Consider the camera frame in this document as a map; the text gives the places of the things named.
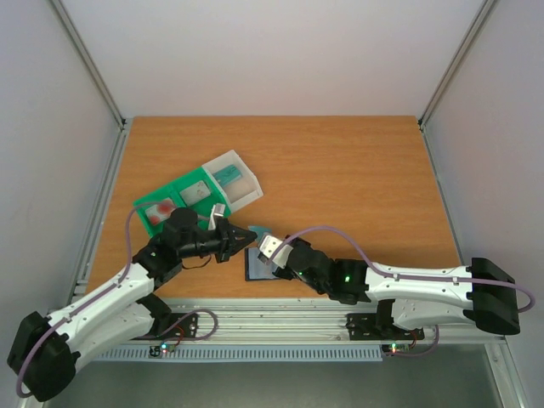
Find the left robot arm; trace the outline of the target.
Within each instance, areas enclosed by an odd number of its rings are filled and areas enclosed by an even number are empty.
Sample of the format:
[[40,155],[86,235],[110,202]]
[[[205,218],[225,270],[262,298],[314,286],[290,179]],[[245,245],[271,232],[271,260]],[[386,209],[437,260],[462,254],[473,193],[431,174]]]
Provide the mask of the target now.
[[201,229],[198,214],[175,209],[160,233],[125,268],[78,301],[45,316],[28,314],[19,325],[7,363],[22,398],[43,402],[58,395],[95,356],[128,340],[161,338],[171,328],[169,307],[154,292],[183,269],[186,258],[224,263],[257,235],[216,217]]

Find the blue card holder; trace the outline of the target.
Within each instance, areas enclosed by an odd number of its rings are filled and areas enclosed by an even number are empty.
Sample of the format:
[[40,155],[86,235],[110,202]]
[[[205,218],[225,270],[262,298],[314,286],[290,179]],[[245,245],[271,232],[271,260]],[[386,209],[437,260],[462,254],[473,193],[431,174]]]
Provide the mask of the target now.
[[273,263],[266,264],[259,259],[259,250],[256,247],[246,248],[245,257],[245,281],[273,281],[278,280],[274,275],[277,266]]

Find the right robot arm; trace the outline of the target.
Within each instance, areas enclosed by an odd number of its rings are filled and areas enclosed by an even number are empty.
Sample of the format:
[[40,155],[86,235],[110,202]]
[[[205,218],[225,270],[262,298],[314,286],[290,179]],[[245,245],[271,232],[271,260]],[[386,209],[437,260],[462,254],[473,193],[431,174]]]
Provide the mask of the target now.
[[514,279],[487,258],[468,266],[413,269],[332,259],[304,240],[285,244],[268,235],[260,258],[275,276],[299,280],[342,304],[377,303],[375,326],[385,337],[424,326],[473,324],[482,332],[511,336],[520,332]]

